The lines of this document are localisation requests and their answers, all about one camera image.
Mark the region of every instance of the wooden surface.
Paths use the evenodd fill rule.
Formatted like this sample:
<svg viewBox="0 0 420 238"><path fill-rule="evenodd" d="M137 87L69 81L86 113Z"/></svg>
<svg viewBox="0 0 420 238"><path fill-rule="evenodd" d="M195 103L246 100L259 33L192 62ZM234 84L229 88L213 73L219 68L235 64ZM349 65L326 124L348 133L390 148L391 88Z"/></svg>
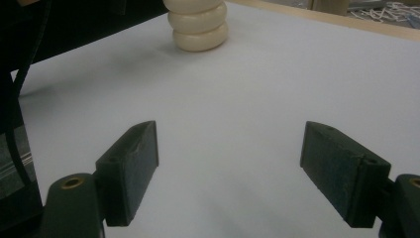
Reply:
<svg viewBox="0 0 420 238"><path fill-rule="evenodd" d="M301 18L311 19L319 22L330 23L339 26L379 33L391 37L397 37L412 41L420 42L420 31L410 28L403 28L381 24L377 22L364 21L354 18L347 18L333 14L320 13L299 8L282 6L273 3L267 3L259 0L227 0L237 4L242 4L250 7L265 9L272 12L297 16Z"/></svg>

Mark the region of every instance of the black mount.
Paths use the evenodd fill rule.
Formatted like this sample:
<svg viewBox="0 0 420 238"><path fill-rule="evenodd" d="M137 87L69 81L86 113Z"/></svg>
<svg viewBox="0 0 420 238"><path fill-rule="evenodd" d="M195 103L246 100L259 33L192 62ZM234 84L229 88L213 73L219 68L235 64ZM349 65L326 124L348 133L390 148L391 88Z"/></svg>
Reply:
<svg viewBox="0 0 420 238"><path fill-rule="evenodd" d="M380 238L420 237L420 177L388 178L391 164L339 130L307 122L300 166L354 228L382 220Z"/></svg>

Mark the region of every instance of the white ring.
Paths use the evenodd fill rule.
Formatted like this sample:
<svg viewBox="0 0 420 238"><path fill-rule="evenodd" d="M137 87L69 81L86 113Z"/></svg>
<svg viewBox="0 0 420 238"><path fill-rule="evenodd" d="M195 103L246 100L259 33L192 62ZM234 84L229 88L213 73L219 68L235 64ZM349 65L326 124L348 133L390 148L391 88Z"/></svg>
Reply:
<svg viewBox="0 0 420 238"><path fill-rule="evenodd" d="M228 9L225 2L206 12L183 15L173 12L167 14L170 25L179 33L197 34L208 32L225 22Z"/></svg>
<svg viewBox="0 0 420 238"><path fill-rule="evenodd" d="M164 6L174 13L195 14L213 9L222 0L163 0Z"/></svg>
<svg viewBox="0 0 420 238"><path fill-rule="evenodd" d="M173 31L176 45L188 52L202 52L215 48L228 38L228 25L225 23L213 31L201 34L182 34Z"/></svg>

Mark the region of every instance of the stacked rings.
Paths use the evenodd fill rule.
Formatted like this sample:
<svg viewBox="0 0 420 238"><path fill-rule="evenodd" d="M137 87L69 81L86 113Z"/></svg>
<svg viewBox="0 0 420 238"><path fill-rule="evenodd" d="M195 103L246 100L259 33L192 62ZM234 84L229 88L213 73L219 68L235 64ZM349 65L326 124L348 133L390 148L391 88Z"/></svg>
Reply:
<svg viewBox="0 0 420 238"><path fill-rule="evenodd" d="M163 0L176 45L189 52L210 50L228 37L222 0Z"/></svg>

